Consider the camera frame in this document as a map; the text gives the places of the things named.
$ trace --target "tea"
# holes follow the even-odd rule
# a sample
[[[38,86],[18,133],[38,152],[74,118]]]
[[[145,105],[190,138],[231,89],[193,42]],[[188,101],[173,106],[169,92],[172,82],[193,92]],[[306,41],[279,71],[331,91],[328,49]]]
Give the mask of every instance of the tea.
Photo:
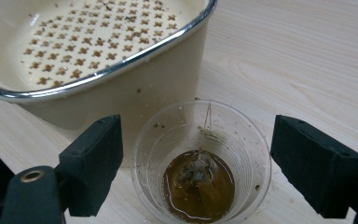
[[[205,150],[176,157],[163,176],[169,210],[189,223],[211,223],[226,215],[234,200],[234,178],[227,164]]]

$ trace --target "wooden table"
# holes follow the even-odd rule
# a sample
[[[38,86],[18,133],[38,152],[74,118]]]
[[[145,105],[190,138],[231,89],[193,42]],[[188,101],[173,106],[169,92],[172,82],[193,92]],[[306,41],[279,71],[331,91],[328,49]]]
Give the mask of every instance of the wooden table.
[[[221,0],[209,23],[199,97],[250,117],[270,144],[277,114],[303,119],[358,151],[358,1]],[[18,173],[55,166],[70,142],[0,101],[0,158]],[[68,223],[158,223],[121,169],[97,217]],[[317,215],[273,163],[268,195],[244,223],[352,223]]]

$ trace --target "black clamp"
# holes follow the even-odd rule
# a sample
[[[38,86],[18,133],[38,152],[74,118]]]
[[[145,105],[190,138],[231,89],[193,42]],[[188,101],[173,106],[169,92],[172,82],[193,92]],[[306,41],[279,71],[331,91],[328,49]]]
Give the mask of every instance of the black clamp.
[[[358,224],[356,151],[303,120],[277,116],[271,157],[318,214],[345,218],[351,207]]]
[[[120,116],[94,122],[65,151],[53,169],[37,166],[9,182],[0,224],[64,223],[96,216],[123,160]]]

